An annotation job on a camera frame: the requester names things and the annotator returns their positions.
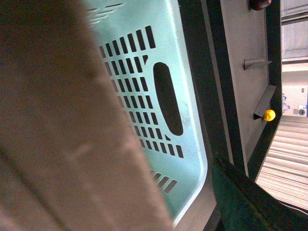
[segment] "blurry foreground object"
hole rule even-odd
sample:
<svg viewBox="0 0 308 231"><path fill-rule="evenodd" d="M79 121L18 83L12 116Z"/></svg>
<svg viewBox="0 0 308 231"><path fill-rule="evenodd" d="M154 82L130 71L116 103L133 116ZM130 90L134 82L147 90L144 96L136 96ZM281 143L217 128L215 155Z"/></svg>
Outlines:
<svg viewBox="0 0 308 231"><path fill-rule="evenodd" d="M1 174L20 185L7 181L0 221L22 231L172 230L82 12L78 1L0 3ZM39 203L22 206L12 191ZM50 226L33 225L35 213Z"/></svg>

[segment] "yellow knob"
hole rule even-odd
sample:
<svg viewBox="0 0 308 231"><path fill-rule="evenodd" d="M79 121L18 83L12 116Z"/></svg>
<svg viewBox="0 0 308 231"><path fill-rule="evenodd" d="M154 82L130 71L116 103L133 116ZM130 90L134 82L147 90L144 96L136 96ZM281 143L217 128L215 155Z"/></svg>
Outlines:
<svg viewBox="0 0 308 231"><path fill-rule="evenodd" d="M266 121L272 121L276 116L276 113L273 110L266 110L263 116L263 119Z"/></svg>

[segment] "red object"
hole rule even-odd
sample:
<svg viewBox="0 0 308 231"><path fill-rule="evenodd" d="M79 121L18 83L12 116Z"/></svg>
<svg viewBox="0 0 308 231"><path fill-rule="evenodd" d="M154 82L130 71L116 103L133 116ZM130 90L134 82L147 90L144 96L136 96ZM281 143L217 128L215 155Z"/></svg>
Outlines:
<svg viewBox="0 0 308 231"><path fill-rule="evenodd" d="M249 0L249 6L255 11L261 11L271 4L271 0Z"/></svg>

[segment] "black fabric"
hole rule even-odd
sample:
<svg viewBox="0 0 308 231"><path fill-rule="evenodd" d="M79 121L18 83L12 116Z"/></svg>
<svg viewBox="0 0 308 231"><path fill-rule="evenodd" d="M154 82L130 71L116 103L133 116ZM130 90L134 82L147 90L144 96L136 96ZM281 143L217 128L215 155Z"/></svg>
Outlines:
<svg viewBox="0 0 308 231"><path fill-rule="evenodd" d="M219 157L214 161L213 185L227 231L308 230L308 219L280 204Z"/></svg>

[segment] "plastic basket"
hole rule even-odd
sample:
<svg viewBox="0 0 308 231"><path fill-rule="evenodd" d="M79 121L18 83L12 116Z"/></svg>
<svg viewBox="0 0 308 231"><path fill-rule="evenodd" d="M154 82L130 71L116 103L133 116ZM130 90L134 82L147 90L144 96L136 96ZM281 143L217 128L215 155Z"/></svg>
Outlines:
<svg viewBox="0 0 308 231"><path fill-rule="evenodd" d="M106 70L176 225L207 172L178 2L85 2Z"/></svg>

